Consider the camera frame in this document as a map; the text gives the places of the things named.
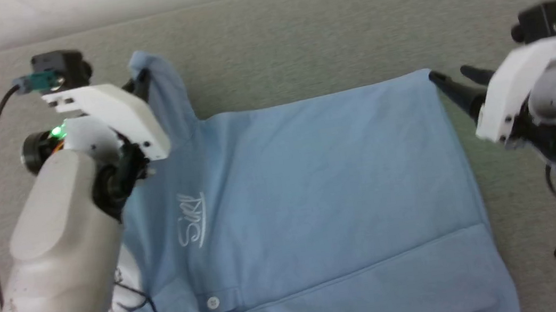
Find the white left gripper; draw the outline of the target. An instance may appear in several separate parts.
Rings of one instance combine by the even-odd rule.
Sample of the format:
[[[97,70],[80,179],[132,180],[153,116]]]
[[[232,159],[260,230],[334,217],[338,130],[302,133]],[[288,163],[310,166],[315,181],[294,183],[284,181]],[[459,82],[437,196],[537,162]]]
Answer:
[[[121,88],[111,84],[84,86],[46,94],[42,99],[56,103],[59,113],[79,113],[64,121],[67,150],[115,163],[124,142],[118,138],[121,134],[139,145],[146,158],[157,161],[170,155],[171,141],[148,105],[150,83],[150,72],[144,68]]]

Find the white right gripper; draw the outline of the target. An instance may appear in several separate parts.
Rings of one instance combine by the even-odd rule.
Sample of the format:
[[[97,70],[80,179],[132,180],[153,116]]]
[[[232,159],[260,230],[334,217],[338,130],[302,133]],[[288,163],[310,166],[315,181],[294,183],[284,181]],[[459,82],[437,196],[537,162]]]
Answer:
[[[460,66],[464,77],[483,87],[462,85],[436,71],[429,73],[429,80],[467,116],[477,119],[476,137],[495,143],[511,135],[514,118],[530,91],[555,61],[556,36],[512,50],[497,71]]]

